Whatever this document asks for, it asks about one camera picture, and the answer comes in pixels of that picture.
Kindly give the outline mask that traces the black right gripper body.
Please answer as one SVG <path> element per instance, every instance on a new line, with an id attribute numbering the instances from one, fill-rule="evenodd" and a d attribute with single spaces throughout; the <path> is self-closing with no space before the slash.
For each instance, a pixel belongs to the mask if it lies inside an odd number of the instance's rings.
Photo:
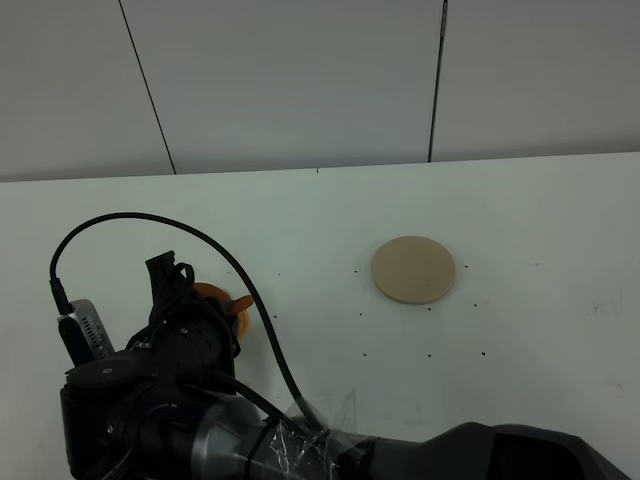
<path id="1" fill-rule="evenodd" d="M 126 349 L 70 370 L 60 391 L 75 479 L 190 479 L 195 436 L 213 402 L 187 388 L 207 367 L 234 373 L 236 317 L 193 288 L 173 252 L 147 260 L 153 305 L 167 317 Z"/>

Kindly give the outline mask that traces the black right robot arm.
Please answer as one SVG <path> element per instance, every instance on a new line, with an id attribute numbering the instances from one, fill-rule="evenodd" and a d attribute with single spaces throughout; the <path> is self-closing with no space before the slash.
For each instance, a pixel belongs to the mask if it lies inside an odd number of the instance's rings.
<path id="1" fill-rule="evenodd" d="M 284 413 L 234 375 L 252 298 L 147 261 L 148 325 L 118 351 L 75 357 L 61 389 L 76 479 L 619 479 L 582 439 L 465 423 L 428 441 L 366 437 Z"/>

